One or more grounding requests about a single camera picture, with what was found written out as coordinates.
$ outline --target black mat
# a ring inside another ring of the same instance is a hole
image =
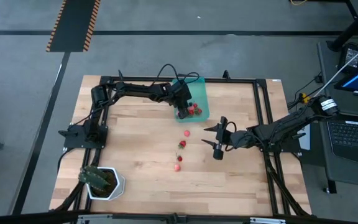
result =
[[[47,52],[86,52],[91,43],[100,0],[64,0]]]

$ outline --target wooden tabletop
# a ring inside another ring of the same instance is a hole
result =
[[[88,115],[91,89],[100,76],[86,75],[73,115],[73,122]],[[132,82],[149,85],[149,82]],[[288,114],[280,80],[267,80],[274,120]],[[238,129],[258,124],[251,84],[207,83],[210,116],[202,123],[178,123],[173,108],[145,98],[123,97],[109,109],[109,135],[99,165],[115,167],[126,178],[125,192],[113,201],[92,203],[93,212],[178,213],[187,215],[271,215],[269,191],[262,153],[256,148],[224,153],[213,159],[215,134],[203,131],[216,125],[221,116],[234,121]],[[264,101],[259,90],[262,109]],[[186,138],[184,130],[191,136]],[[187,142],[180,152],[181,171],[175,172],[178,143]],[[58,207],[78,182],[84,149],[68,153],[62,160],[50,208]],[[285,183],[304,210],[309,200],[300,164],[291,154],[281,154]],[[280,191],[276,195],[280,206]],[[84,208],[84,189],[81,208]]]

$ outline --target red strawberry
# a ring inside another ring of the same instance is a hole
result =
[[[184,147],[186,147],[186,141],[180,141],[178,146],[180,149],[183,149]]]

